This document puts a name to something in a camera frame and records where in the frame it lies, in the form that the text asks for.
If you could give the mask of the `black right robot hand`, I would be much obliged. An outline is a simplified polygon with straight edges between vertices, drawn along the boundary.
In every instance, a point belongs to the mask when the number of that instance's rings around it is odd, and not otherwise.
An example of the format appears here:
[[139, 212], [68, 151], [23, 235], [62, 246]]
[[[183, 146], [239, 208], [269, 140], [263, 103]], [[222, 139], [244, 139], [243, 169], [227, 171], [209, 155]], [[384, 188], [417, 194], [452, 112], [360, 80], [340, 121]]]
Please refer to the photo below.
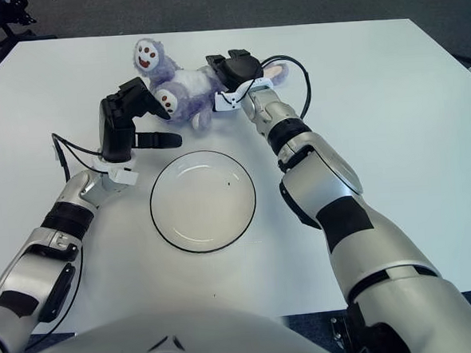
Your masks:
[[228, 57], [213, 54], [206, 57], [208, 65], [227, 91], [234, 92], [240, 85], [263, 76], [259, 60], [247, 50], [228, 50]]

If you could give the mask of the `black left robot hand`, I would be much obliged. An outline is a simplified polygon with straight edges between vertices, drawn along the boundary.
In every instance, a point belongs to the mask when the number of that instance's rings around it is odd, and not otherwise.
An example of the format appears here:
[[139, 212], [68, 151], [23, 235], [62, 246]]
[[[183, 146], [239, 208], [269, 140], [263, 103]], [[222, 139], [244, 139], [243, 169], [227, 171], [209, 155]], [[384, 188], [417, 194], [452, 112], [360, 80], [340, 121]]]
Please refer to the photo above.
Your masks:
[[103, 98], [99, 109], [100, 156], [104, 161], [124, 163], [131, 160], [133, 149], [175, 149], [182, 145], [182, 136], [177, 133], [136, 131], [136, 117], [150, 113], [163, 120], [170, 118], [139, 77]]

